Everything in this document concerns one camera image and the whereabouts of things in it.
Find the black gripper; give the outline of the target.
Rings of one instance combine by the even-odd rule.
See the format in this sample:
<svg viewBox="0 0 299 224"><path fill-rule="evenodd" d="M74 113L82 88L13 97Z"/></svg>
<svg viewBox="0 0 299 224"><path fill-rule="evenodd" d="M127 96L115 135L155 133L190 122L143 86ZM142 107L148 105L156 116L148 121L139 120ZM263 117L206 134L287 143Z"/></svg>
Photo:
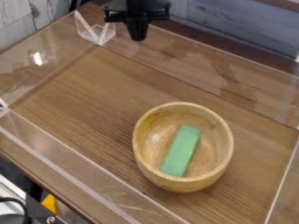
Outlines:
<svg viewBox="0 0 299 224"><path fill-rule="evenodd" d="M171 6L170 0L106 0L104 21L107 23L126 22L131 39L143 41L147 37L148 21L167 19Z"/></svg>

